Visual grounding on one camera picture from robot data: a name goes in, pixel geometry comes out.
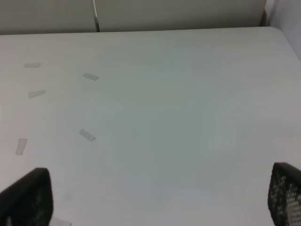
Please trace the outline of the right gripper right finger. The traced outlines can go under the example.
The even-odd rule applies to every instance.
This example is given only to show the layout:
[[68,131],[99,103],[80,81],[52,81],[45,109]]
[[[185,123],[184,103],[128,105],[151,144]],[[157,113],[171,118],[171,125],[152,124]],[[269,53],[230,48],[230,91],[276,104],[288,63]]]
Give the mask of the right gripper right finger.
[[286,162],[273,165],[268,209],[274,225],[301,225],[301,171]]

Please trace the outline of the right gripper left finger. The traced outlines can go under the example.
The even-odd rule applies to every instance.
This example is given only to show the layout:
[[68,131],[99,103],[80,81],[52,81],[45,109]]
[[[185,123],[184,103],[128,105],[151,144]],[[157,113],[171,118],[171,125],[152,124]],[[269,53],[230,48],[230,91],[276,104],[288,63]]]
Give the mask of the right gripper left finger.
[[48,169],[35,168],[0,193],[2,226],[48,226],[53,214]]

